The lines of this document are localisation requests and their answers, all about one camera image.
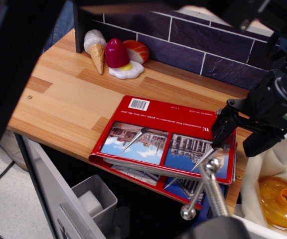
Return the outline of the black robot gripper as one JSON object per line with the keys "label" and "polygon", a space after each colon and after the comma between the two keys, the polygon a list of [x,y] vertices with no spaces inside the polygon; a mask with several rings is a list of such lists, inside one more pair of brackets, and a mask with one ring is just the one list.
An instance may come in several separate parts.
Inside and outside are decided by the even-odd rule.
{"label": "black robot gripper", "polygon": [[254,157],[283,140],[287,133],[287,73],[271,70],[242,100],[228,99],[211,127],[212,147],[221,147],[237,127],[253,132],[244,142]]}

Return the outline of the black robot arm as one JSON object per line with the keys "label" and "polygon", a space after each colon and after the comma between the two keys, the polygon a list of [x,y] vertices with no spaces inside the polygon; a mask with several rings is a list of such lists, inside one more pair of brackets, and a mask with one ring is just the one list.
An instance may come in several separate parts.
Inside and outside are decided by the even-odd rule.
{"label": "black robot arm", "polygon": [[[168,0],[174,9],[185,5],[204,7],[239,31],[259,20],[273,31],[265,51],[271,60],[287,56],[287,0]],[[284,139],[287,134],[287,69],[268,72],[243,100],[229,99],[211,128],[212,151],[236,128],[251,132],[243,147],[256,156]]]}

